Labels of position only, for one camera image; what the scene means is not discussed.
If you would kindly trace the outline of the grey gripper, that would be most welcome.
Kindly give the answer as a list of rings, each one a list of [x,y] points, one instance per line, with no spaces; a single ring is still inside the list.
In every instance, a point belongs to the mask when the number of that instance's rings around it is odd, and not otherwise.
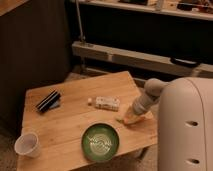
[[[134,114],[146,114],[150,110],[150,108],[159,101],[159,97],[159,93],[144,91],[132,103]]]

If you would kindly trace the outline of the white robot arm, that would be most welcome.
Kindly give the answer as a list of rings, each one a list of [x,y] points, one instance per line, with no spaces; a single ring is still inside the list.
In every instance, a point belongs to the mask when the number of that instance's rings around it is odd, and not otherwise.
[[[136,116],[158,104],[158,171],[213,171],[213,79],[149,79]]]

